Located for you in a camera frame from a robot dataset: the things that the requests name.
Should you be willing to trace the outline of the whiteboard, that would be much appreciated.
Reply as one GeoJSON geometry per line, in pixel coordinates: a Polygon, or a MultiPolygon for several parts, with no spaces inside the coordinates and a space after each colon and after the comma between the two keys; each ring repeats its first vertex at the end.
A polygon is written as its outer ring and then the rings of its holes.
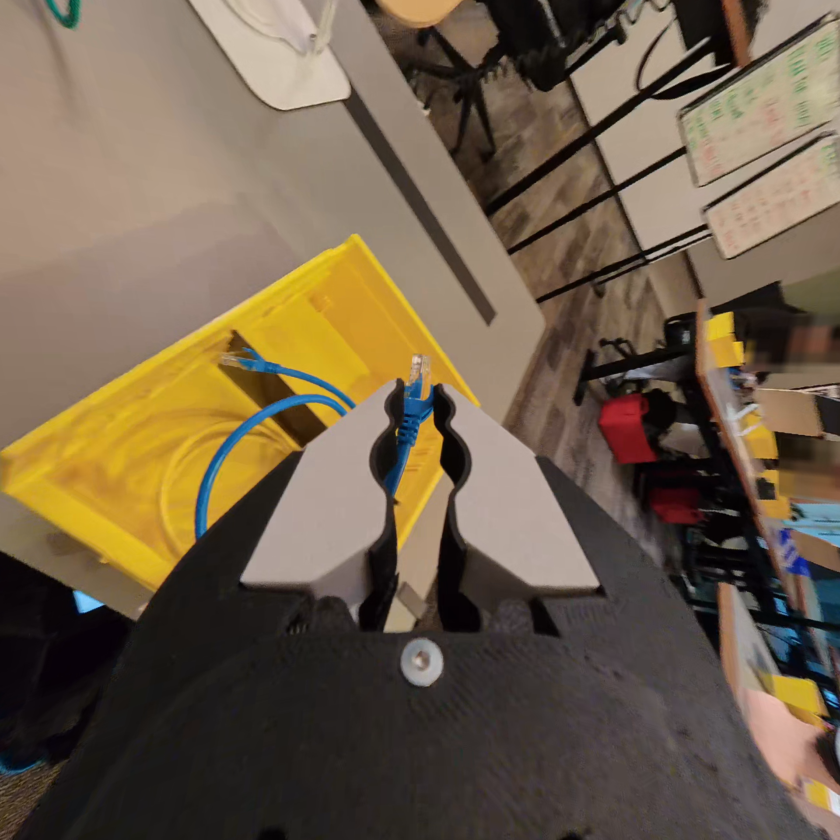
{"type": "Polygon", "coordinates": [[[738,258],[839,203],[839,138],[821,133],[702,209],[719,256],[738,258]]]}
{"type": "Polygon", "coordinates": [[[679,110],[695,187],[708,186],[835,120],[839,21],[825,14],[679,110]]]}

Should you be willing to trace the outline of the yellow plastic bin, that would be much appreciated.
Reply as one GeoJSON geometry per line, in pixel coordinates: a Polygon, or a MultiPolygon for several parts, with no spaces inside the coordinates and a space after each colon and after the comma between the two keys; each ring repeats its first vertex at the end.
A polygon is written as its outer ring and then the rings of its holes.
{"type": "Polygon", "coordinates": [[[702,329],[702,346],[706,352],[707,367],[719,370],[740,368],[744,365],[743,343],[735,333],[732,311],[709,318],[702,329]]]}
{"type": "Polygon", "coordinates": [[[155,591],[194,543],[219,446],[261,408],[222,364],[232,343],[314,375],[355,404],[426,355],[476,395],[361,237],[293,270],[2,451],[2,490],[155,591]]]}

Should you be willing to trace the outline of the white document stand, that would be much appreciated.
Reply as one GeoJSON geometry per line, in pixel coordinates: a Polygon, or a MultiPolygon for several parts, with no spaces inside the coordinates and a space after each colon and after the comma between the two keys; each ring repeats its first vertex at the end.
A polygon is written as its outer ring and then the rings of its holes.
{"type": "Polygon", "coordinates": [[[349,98],[351,84],[331,51],[337,1],[191,1],[248,89],[288,112],[349,98]]]}

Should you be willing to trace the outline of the red fabric bag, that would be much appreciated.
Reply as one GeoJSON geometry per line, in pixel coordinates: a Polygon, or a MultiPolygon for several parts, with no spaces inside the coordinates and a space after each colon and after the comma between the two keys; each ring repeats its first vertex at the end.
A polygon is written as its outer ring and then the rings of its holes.
{"type": "Polygon", "coordinates": [[[604,401],[598,427],[621,466],[654,463],[657,455],[645,432],[644,417],[648,400],[642,394],[628,394],[604,401]]]}
{"type": "Polygon", "coordinates": [[[664,523],[696,526],[704,518],[700,510],[701,493],[697,488],[655,487],[648,492],[647,503],[664,523]]]}

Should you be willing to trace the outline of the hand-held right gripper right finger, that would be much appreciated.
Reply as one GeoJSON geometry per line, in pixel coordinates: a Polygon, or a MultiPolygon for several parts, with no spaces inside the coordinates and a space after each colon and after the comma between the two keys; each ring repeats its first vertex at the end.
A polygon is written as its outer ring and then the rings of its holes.
{"type": "Polygon", "coordinates": [[[529,447],[453,386],[434,388],[440,465],[452,483],[439,544],[442,628],[481,632],[508,603],[554,633],[546,600],[599,595],[601,583],[529,447]]]}

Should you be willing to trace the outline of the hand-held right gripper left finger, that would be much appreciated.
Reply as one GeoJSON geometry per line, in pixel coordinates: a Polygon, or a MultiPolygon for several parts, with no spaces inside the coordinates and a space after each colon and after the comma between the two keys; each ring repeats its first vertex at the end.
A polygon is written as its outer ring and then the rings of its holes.
{"type": "Polygon", "coordinates": [[[398,575],[394,489],[404,382],[388,381],[304,448],[241,574],[251,590],[336,597],[383,631],[398,575]]]}

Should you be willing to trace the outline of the wooden desk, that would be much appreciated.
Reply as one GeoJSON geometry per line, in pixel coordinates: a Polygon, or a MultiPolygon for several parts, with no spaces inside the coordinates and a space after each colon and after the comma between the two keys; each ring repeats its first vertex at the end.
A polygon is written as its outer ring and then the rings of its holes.
{"type": "Polygon", "coordinates": [[[795,574],[794,550],[784,537],[781,520],[771,513],[782,510],[779,500],[760,498],[760,480],[770,477],[763,462],[753,458],[750,438],[772,437],[760,410],[741,404],[731,382],[730,369],[707,367],[702,329],[712,316],[705,300],[696,312],[695,374],[725,452],[736,471],[749,506],[749,524],[763,540],[771,570],[787,596],[788,614],[748,609],[735,584],[720,583],[717,612],[721,663],[736,704],[752,740],[773,776],[780,781],[796,809],[829,838],[838,838],[838,783],[818,750],[821,737],[831,749],[838,746],[838,726],[825,721],[823,700],[817,700],[814,681],[783,676],[760,632],[771,620],[794,619],[793,610],[804,601],[805,577],[795,574]]]}

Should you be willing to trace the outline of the black office chair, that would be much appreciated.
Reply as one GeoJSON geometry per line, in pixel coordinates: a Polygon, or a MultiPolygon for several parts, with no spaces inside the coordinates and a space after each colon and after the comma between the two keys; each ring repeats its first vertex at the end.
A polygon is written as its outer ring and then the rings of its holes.
{"type": "Polygon", "coordinates": [[[466,137],[469,117],[475,113],[488,148],[480,158],[488,162],[497,152],[496,138],[484,94],[485,80],[512,70],[527,88],[548,92],[566,81],[611,43],[626,40],[629,25],[626,2],[621,1],[486,1],[482,2],[497,30],[497,41],[479,64],[468,60],[436,27],[420,29],[416,42],[429,41],[441,49],[446,63],[425,59],[408,61],[403,74],[411,86],[426,76],[454,87],[460,103],[458,132],[450,151],[456,156],[466,137]]]}

